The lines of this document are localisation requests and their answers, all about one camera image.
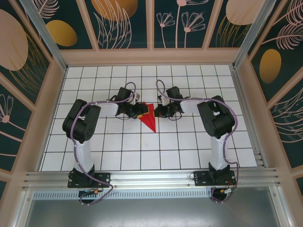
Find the black mounting bracket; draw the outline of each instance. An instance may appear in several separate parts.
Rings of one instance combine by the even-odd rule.
[[[100,181],[110,183],[110,173],[95,173],[95,166],[88,174]],[[77,171],[75,168],[68,175],[68,188],[98,188],[99,183],[87,177],[84,173]],[[101,185],[102,188],[108,188],[108,185]]]

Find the metal extrusion bar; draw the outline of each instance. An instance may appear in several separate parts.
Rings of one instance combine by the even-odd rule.
[[[195,170],[157,171],[113,171],[111,184],[114,190],[189,189],[195,187],[190,175]],[[57,191],[68,189],[68,172],[28,173],[23,185],[24,191]],[[274,168],[240,168],[239,187],[277,186],[279,179]]]
[[[248,53],[251,45],[257,38],[260,30],[262,29],[264,23],[266,22],[268,15],[275,5],[276,0],[265,0],[261,6],[260,11],[258,12],[255,21],[252,23],[249,31],[247,32],[242,45],[237,52],[237,55],[234,59],[234,67],[237,69],[242,61],[244,60],[246,54]]]
[[[63,71],[66,71],[66,63],[61,55],[61,52],[57,46],[57,44],[54,42],[51,34],[49,33],[48,29],[46,28],[46,25],[42,18],[40,17],[38,11],[36,10],[36,7],[34,5],[33,1],[29,0],[20,0],[20,3],[22,4],[25,12],[28,14],[29,18],[33,22],[34,26],[38,30],[39,34],[43,38],[46,46],[48,47],[49,51],[52,53],[54,58],[57,60],[60,68]]]

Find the white grid mat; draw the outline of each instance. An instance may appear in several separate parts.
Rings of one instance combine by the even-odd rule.
[[[140,101],[157,107],[156,80],[166,88],[177,86],[183,97],[223,97],[236,112],[237,131],[229,144],[229,160],[240,167],[257,166],[249,135],[227,65],[167,65],[69,67],[40,171],[70,171],[74,165],[72,145],[62,123],[76,99],[106,100],[129,81],[137,86]],[[156,118],[153,133],[140,120],[99,118],[91,151],[96,170],[155,170],[208,168],[210,137],[200,116],[183,114],[177,121]]]

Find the purple cable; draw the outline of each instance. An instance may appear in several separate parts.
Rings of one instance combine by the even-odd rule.
[[[226,151],[225,151],[225,145],[226,145],[227,139],[236,131],[236,129],[237,129],[237,127],[238,127],[238,118],[237,118],[236,113],[235,113],[235,112],[230,108],[230,106],[228,106],[226,103],[221,102],[220,100],[217,100],[217,99],[214,99],[214,98],[191,98],[191,97],[190,97],[190,98],[183,98],[183,99],[179,99],[179,98],[170,98],[170,97],[168,97],[167,95],[165,95],[164,92],[162,92],[162,91],[160,90],[160,88],[159,88],[159,86],[158,86],[158,82],[161,82],[161,83],[162,83],[164,92],[165,92],[165,84],[163,83],[162,80],[160,80],[160,79],[157,80],[157,82],[156,82],[156,87],[157,87],[157,90],[159,91],[159,93],[160,93],[163,97],[168,98],[168,99],[170,99],[170,100],[172,100],[172,101],[187,101],[187,100],[215,101],[215,102],[217,102],[217,103],[220,103],[220,104],[224,105],[226,108],[228,108],[228,109],[230,110],[230,112],[232,113],[232,115],[233,115],[233,117],[234,117],[234,119],[235,119],[235,127],[233,128],[233,130],[231,131],[231,133],[229,133],[229,134],[226,136],[226,138],[224,139],[224,142],[223,142],[223,158],[224,158],[225,162],[227,162],[228,164],[231,164],[231,165],[232,165],[232,164],[236,164],[236,167],[237,167],[237,180],[236,180],[235,188],[237,188],[237,186],[238,186],[238,179],[239,179],[239,164],[238,164],[238,162],[230,162],[230,161],[228,161],[228,160],[226,159]],[[212,189],[212,192],[211,192],[211,199],[212,199],[212,201],[214,201],[215,203],[217,203],[217,202],[223,203],[223,201],[220,201],[220,200],[216,199],[216,198],[213,196],[214,190],[215,190],[215,189],[216,189],[216,187],[214,187],[214,188]],[[234,191],[233,191],[233,192],[231,193],[231,195],[225,200],[225,202],[227,202],[228,200],[231,199],[233,193],[234,193]]]
[[[77,114],[76,117],[75,117],[75,120],[73,121],[73,123],[72,123],[72,125],[71,125],[71,140],[72,140],[72,142],[73,142],[73,144],[74,144],[74,157],[75,157],[76,163],[77,163],[77,165],[79,166],[80,170],[81,170],[87,177],[89,177],[90,179],[92,179],[92,180],[94,180],[94,181],[96,181],[96,182],[98,182],[98,183],[100,183],[100,184],[105,184],[105,185],[108,185],[108,186],[111,187],[111,189],[110,189],[108,192],[106,192],[100,199],[94,200],[94,201],[91,202],[91,203],[84,203],[84,202],[82,201],[82,198],[83,198],[83,196],[85,196],[85,194],[82,195],[82,196],[80,197],[80,202],[81,202],[82,205],[89,206],[89,205],[94,205],[94,204],[100,202],[104,197],[106,197],[106,196],[113,190],[114,187],[113,187],[113,185],[111,185],[110,183],[100,181],[100,180],[98,180],[98,179],[96,179],[96,178],[90,176],[87,172],[85,172],[85,170],[83,169],[83,167],[82,167],[81,164],[79,163],[79,160],[78,160],[78,157],[77,157],[77,143],[76,143],[76,141],[75,141],[75,139],[74,139],[74,137],[73,137],[73,132],[74,132],[75,124],[76,124],[77,119],[79,118],[80,114],[81,114],[81,113],[83,112],[83,110],[84,110],[87,106],[89,106],[89,105],[93,105],[93,104],[102,104],[102,103],[123,103],[123,102],[128,101],[128,100],[135,94],[135,92],[136,92],[136,85],[135,85],[135,83],[133,83],[133,82],[128,82],[128,83],[125,85],[125,88],[126,88],[126,86],[129,85],[129,84],[133,84],[133,85],[134,85],[134,91],[131,93],[131,95],[130,95],[127,99],[124,99],[124,100],[122,100],[122,101],[109,101],[109,100],[108,100],[108,101],[97,101],[97,102],[90,102],[90,103],[87,103],[87,104],[85,104],[85,105],[81,108],[81,110],[78,112],[78,114]]]

